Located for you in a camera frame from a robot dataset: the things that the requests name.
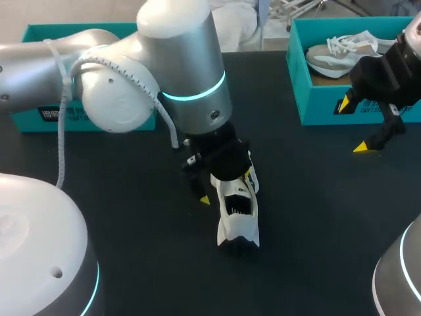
teal shoe box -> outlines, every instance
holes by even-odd
[[[364,100],[354,114],[337,113],[345,92],[351,87],[340,84],[315,86],[305,60],[305,52],[314,45],[325,44],[334,36],[353,35],[368,30],[383,40],[395,40],[407,27],[412,17],[385,16],[364,18],[296,19],[289,35],[287,64],[302,125],[381,123],[383,116],[376,102]],[[421,122],[421,102],[408,107],[404,122]]]
[[[28,25],[23,42],[58,39],[72,34],[100,28],[125,38],[137,31],[136,23],[86,23],[86,24],[31,24]],[[11,115],[21,132],[56,132],[59,117],[59,104],[46,104],[37,109]],[[154,130],[156,112],[137,130]],[[96,127],[87,117],[82,102],[70,102],[66,111],[66,131],[96,132],[102,129]]]

white fabric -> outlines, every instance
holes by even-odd
[[[257,2],[257,0],[209,0],[210,8],[212,10],[227,5],[228,3],[247,3],[255,7]]]
[[[212,15],[222,52],[237,51],[239,44],[249,40],[257,29],[257,11],[248,1],[230,1],[212,10]]]

screw hole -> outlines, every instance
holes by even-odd
[[[51,275],[55,278],[61,278],[63,276],[63,271],[58,267],[53,267],[51,269]]]

black table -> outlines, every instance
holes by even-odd
[[[260,180],[260,253],[217,250],[216,196],[212,207],[193,198],[161,121],[154,132],[68,133],[64,191],[86,218],[107,315],[375,315],[376,262],[420,212],[421,126],[353,155],[379,126],[302,127],[285,53],[224,60]],[[55,183],[56,135],[21,135],[9,118],[0,127],[0,172]]]

white shoe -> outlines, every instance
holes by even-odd
[[[327,42],[311,47],[305,58],[311,68],[329,78],[347,74],[364,56],[381,57],[395,43],[376,38],[369,31],[328,38]]]
[[[216,188],[221,218],[217,244],[254,244],[260,246],[258,205],[255,188],[259,182],[252,166],[244,177],[233,181],[219,181],[213,175],[210,183]]]

